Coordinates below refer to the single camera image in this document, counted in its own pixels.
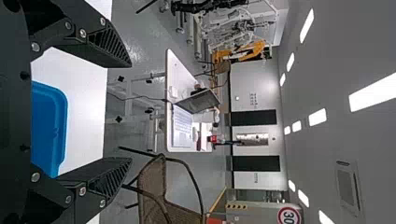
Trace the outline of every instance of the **wire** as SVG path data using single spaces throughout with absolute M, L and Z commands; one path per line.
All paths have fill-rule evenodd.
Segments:
M 134 100 L 134 99 L 139 99 L 139 98 L 146 98 L 146 99 L 153 100 L 153 101 L 162 101 L 162 102 L 165 102 L 165 103 L 169 102 L 166 99 L 156 99 L 156 98 L 151 98 L 151 97 L 148 97 L 148 96 L 145 96 L 145 95 L 137 95 L 137 96 L 134 96 L 134 97 L 122 99 L 119 96 L 117 96 L 117 95 L 115 95 L 115 94 L 113 94 L 113 93 L 111 93 L 109 91 L 107 92 L 107 94 L 112 95 L 112 96 L 116 97 L 117 99 L 119 99 L 121 101 Z
M 212 73 L 212 72 L 216 72 L 216 70 L 218 69 L 213 69 L 213 70 L 209 70 L 200 74 L 196 74 L 194 75 L 194 77 L 200 77 L 200 76 L 208 76 L 208 77 L 213 77 L 212 75 L 209 75 L 208 73 Z
M 228 82 L 228 78 L 225 80 L 225 82 L 224 82 L 222 85 L 213 87 L 213 88 L 211 88 L 210 90 L 214 90 L 214 89 L 217 89 L 217 88 L 221 88 L 221 87 L 225 86 L 225 85 L 227 84 L 227 82 Z

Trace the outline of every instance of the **number 30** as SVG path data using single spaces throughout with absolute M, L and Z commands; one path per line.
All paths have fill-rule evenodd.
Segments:
M 285 224 L 294 224 L 294 214 L 293 213 L 288 213 L 288 212 L 285 212 L 284 214 L 283 214 L 283 216 L 285 217 L 285 219 L 283 219 L 283 222 L 285 223 Z

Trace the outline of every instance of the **blue plastic bin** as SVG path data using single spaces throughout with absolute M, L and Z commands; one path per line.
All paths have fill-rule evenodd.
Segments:
M 31 162 L 56 177 L 64 161 L 67 99 L 51 86 L 33 82 Z

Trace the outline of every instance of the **gray floor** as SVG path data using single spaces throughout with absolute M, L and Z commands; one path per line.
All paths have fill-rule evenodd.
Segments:
M 135 74 L 164 71 L 165 50 L 171 49 L 186 67 L 194 74 L 201 73 L 201 65 L 193 59 L 193 47 L 186 44 L 186 36 L 175 32 L 176 21 L 170 12 L 161 14 L 158 5 L 147 9 L 139 15 L 135 11 L 144 4 L 143 1 L 113 1 L 113 24 L 126 43 L 134 67 L 131 69 L 111 69 L 109 79 L 117 76 L 131 77 Z M 163 98 L 163 79 L 147 85 L 145 82 L 135 83 L 134 92 L 155 98 Z M 228 102 L 227 89 L 222 90 L 221 98 Z M 136 115 L 144 114 L 144 107 L 134 104 Z M 122 114 L 124 102 L 107 95 L 106 117 Z M 132 179 L 148 161 L 129 153 L 116 150 L 117 146 L 132 147 L 140 150 L 147 148 L 145 138 L 146 123 L 109 124 L 105 130 L 105 156 L 132 156 L 134 165 L 128 180 Z M 222 123 L 223 132 L 227 131 Z M 200 186 L 204 206 L 207 211 L 225 186 L 230 187 L 230 174 L 226 172 L 225 157 L 230 149 L 219 148 L 213 153 L 168 153 L 164 148 L 163 139 L 159 141 L 158 152 L 168 157 L 179 158 L 187 162 Z M 182 206 L 198 211 L 198 201 L 187 172 L 183 167 L 170 164 L 168 166 L 167 199 Z M 138 223 L 137 210 L 124 210 L 125 204 L 135 203 L 136 197 L 131 192 L 121 190 L 113 204 L 101 215 L 101 223 Z

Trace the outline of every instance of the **red circle sign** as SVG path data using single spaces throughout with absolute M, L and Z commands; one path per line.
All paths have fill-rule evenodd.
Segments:
M 277 213 L 279 224 L 301 224 L 300 213 L 292 207 L 284 207 Z

